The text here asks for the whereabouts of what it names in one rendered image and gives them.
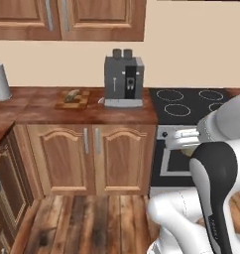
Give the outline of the green brown food item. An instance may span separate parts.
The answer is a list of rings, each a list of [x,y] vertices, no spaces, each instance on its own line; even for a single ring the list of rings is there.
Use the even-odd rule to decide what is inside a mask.
[[[74,98],[79,94],[78,89],[71,90],[64,98],[65,103],[70,103],[74,100]]]

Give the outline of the black hob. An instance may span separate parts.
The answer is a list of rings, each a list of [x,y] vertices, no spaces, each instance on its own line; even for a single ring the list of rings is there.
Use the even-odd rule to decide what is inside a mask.
[[[231,98],[225,88],[150,88],[160,125],[196,125]]]

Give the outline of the white paper towel roll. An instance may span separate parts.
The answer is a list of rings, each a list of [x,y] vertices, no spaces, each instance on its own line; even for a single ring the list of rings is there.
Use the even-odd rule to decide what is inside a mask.
[[[6,101],[12,97],[4,66],[0,63],[0,101]]]

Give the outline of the grey coffee machine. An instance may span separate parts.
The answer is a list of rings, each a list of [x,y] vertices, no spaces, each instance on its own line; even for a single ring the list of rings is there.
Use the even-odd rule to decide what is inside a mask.
[[[142,107],[145,66],[131,49],[114,49],[104,62],[104,105],[106,107]]]

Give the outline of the wooden cutting board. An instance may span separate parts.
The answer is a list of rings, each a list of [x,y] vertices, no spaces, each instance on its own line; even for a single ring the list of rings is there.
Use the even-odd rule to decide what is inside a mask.
[[[55,109],[85,109],[89,100],[90,92],[88,90],[79,89],[79,94],[70,103],[65,103],[64,98],[70,92],[69,90],[61,91]]]

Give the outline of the wooden wall cupboard door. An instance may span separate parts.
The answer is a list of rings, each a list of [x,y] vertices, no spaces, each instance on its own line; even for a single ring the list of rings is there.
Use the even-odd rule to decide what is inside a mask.
[[[58,0],[51,0],[54,30],[48,25],[45,0],[0,0],[0,40],[59,41]]]
[[[69,32],[64,41],[143,42],[147,0],[66,0]]]

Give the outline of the dark wooden cupboard door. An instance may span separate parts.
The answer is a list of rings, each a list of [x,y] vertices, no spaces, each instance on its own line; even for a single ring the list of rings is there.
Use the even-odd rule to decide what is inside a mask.
[[[33,195],[13,131],[0,143],[0,254],[10,254]]]

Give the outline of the wooden base cupboard door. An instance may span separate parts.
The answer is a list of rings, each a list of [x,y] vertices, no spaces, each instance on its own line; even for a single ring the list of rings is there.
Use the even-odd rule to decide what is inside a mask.
[[[95,128],[100,130],[96,153]],[[148,193],[155,143],[155,125],[93,125],[96,193]]]
[[[88,129],[89,154],[84,148],[84,128]],[[88,125],[28,125],[27,132],[45,195],[95,194]]]

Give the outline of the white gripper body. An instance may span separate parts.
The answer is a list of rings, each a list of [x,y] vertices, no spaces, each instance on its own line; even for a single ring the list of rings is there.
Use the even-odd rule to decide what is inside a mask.
[[[200,144],[198,136],[199,132],[195,128],[175,130],[167,136],[166,147],[175,150],[197,146]]]

